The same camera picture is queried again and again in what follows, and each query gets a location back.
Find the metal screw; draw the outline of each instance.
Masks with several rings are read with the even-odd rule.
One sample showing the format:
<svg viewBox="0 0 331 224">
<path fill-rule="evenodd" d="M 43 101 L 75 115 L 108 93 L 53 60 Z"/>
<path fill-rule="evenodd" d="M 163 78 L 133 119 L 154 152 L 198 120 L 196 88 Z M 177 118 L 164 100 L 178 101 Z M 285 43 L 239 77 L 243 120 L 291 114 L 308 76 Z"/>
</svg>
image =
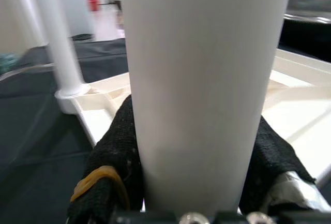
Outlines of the metal screw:
<svg viewBox="0 0 331 224">
<path fill-rule="evenodd" d="M 204 215 L 200 213 L 189 212 L 180 218 L 179 224 L 210 224 L 210 222 Z"/>
<path fill-rule="evenodd" d="M 261 212 L 252 212 L 246 217 L 249 224 L 276 224 L 270 216 Z"/>
</svg>

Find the white wall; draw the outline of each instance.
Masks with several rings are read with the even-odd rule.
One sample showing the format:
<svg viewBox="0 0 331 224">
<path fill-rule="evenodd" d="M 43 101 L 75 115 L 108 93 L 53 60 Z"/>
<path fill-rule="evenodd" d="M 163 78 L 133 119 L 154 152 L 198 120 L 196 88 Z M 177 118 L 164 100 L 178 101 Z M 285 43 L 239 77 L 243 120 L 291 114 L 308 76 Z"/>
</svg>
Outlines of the white wall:
<svg viewBox="0 0 331 224">
<path fill-rule="evenodd" d="M 46 35 L 44 33 L 41 18 L 35 0 L 19 0 L 22 11 L 26 21 L 29 23 L 28 32 L 33 36 L 32 46 L 44 46 L 46 42 Z"/>
<path fill-rule="evenodd" d="M 14 3 L 15 0 L 0 0 L 0 53 L 22 54 L 29 47 Z"/>
<path fill-rule="evenodd" d="M 0 0 L 0 53 L 23 54 L 44 45 L 34 0 Z"/>
</svg>

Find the floor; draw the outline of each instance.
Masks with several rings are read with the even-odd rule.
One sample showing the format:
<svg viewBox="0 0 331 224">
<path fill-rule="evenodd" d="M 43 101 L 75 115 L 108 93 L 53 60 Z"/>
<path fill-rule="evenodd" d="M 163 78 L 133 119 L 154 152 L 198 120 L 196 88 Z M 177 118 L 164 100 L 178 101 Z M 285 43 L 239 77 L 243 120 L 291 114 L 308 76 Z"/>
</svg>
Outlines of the floor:
<svg viewBox="0 0 331 224">
<path fill-rule="evenodd" d="M 95 28 L 95 41 L 124 38 L 122 15 L 115 5 L 101 5 L 101 9 L 92 12 Z"/>
</svg>

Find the white post base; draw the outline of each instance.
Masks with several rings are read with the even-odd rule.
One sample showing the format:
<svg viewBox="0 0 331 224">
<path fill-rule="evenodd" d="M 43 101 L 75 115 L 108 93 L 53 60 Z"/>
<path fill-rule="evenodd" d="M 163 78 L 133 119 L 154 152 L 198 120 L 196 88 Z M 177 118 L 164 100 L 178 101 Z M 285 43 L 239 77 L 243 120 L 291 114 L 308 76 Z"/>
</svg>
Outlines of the white post base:
<svg viewBox="0 0 331 224">
<path fill-rule="evenodd" d="M 59 90 L 55 92 L 54 96 L 57 99 L 58 105 L 63 113 L 65 114 L 78 114 L 75 105 L 73 104 L 73 100 L 81 95 L 85 95 L 91 89 L 89 84 L 82 84 L 80 94 L 73 96 L 66 96 L 62 94 L 62 91 Z"/>
<path fill-rule="evenodd" d="M 109 129 L 125 98 L 131 94 L 129 73 L 89 86 L 86 94 L 61 99 L 60 105 L 63 103 L 66 111 L 74 112 L 79 117 L 92 146 L 95 146 Z"/>
</svg>

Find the white pole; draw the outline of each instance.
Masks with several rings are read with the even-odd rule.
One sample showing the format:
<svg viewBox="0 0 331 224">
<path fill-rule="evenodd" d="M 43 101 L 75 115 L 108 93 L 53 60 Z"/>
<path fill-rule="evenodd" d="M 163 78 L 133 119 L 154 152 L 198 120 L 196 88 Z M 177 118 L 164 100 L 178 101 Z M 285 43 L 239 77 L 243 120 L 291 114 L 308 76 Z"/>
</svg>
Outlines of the white pole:
<svg viewBox="0 0 331 224">
<path fill-rule="evenodd" d="M 123 0 L 147 210 L 236 210 L 287 1 Z"/>
<path fill-rule="evenodd" d="M 49 56 L 55 63 L 54 72 L 59 87 L 55 96 L 64 112 L 74 114 L 76 109 L 71 105 L 71 98 L 86 93 L 89 88 L 84 83 L 67 23 L 58 0 L 36 2 L 49 41 Z"/>
</svg>

